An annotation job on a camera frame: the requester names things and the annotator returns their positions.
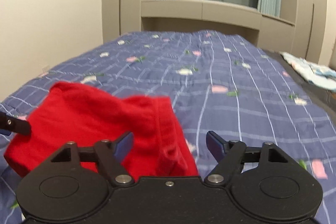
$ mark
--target red garment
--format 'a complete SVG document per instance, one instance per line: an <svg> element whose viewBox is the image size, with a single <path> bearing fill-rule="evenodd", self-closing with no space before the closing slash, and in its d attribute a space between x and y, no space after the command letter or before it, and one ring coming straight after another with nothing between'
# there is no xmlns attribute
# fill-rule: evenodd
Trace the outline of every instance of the red garment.
<svg viewBox="0 0 336 224"><path fill-rule="evenodd" d="M169 97L119 99L88 85L56 83L28 118L31 136L17 134L5 159L25 176L68 141L92 146L134 133L134 145L123 166L139 176L196 176L197 168L171 108ZM96 171L93 163L84 167Z"/></svg>

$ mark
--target folded blanket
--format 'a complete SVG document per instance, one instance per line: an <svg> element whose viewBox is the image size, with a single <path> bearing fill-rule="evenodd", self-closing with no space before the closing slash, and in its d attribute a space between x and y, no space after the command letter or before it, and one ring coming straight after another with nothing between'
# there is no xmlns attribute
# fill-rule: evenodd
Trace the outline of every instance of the folded blanket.
<svg viewBox="0 0 336 224"><path fill-rule="evenodd" d="M336 72L334 70L308 62L303 58L297 58L287 52L280 54L308 83L336 92Z"/></svg>
<svg viewBox="0 0 336 224"><path fill-rule="evenodd" d="M20 176L68 141L92 146L126 131L134 133L134 145L122 164L136 180L198 175L169 97L119 99L88 85L58 82L28 121L31 136L17 134L4 155ZM83 167L96 170L93 163Z"/></svg>

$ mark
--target black robotic gripper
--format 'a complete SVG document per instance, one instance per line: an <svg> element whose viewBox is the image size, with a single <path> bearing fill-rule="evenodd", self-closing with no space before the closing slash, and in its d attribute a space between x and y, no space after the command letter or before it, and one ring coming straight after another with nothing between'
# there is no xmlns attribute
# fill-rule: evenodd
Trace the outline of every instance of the black robotic gripper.
<svg viewBox="0 0 336 224"><path fill-rule="evenodd" d="M317 223L320 184L275 144L247 147L213 131L206 143L218 164L204 181L141 177L135 182L120 164L132 148L132 133L93 147L68 142L19 184L24 223ZM81 162L95 162L99 173ZM247 162L259 164L242 173Z"/></svg>

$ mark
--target cabinet handle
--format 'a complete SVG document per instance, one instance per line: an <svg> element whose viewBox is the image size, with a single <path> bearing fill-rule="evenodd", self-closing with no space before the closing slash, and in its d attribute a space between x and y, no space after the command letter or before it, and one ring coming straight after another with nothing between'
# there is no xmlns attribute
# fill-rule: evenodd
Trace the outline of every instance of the cabinet handle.
<svg viewBox="0 0 336 224"><path fill-rule="evenodd" d="M121 0L119 0L119 35L121 35Z"/></svg>

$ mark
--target bed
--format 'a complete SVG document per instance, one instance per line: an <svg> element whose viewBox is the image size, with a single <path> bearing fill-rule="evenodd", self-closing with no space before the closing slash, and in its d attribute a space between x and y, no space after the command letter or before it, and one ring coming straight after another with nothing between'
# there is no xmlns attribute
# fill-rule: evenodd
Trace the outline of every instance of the bed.
<svg viewBox="0 0 336 224"><path fill-rule="evenodd" d="M335 114L317 106L317 97L303 91L290 68L268 54L241 36L211 30L127 33L29 81L0 111L29 114L57 81L82 82L117 97L169 96L202 177L216 164L205 145L208 130L249 146L272 141L304 160L309 172L313 159L322 160L328 179L319 180L324 199L316 217L335 223ZM0 137L0 223L6 224L21 220L20 209L11 208L20 178L2 156L11 137Z"/></svg>

